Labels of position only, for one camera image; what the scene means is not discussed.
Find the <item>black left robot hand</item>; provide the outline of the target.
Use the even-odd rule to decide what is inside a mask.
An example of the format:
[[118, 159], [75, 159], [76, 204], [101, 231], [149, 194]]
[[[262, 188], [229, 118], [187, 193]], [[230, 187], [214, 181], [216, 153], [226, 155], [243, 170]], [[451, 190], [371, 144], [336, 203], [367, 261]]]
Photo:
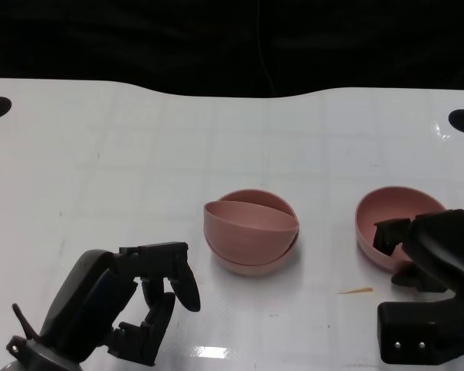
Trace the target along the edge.
[[[82, 254], [51, 304], [39, 338], [74, 362], [99, 346], [130, 362], [154, 366], [176, 301], [200, 310], [200, 294], [184, 242]], [[114, 321], [141, 288], [149, 312], [140, 325]]]

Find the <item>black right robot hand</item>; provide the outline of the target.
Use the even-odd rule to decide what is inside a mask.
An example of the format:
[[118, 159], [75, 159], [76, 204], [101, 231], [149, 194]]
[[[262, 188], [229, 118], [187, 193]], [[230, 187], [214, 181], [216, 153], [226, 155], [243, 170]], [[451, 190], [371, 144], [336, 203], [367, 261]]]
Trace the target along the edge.
[[374, 225], [374, 248], [389, 256], [400, 247], [411, 259], [393, 275], [393, 284], [420, 292], [450, 290], [464, 298], [464, 209]]

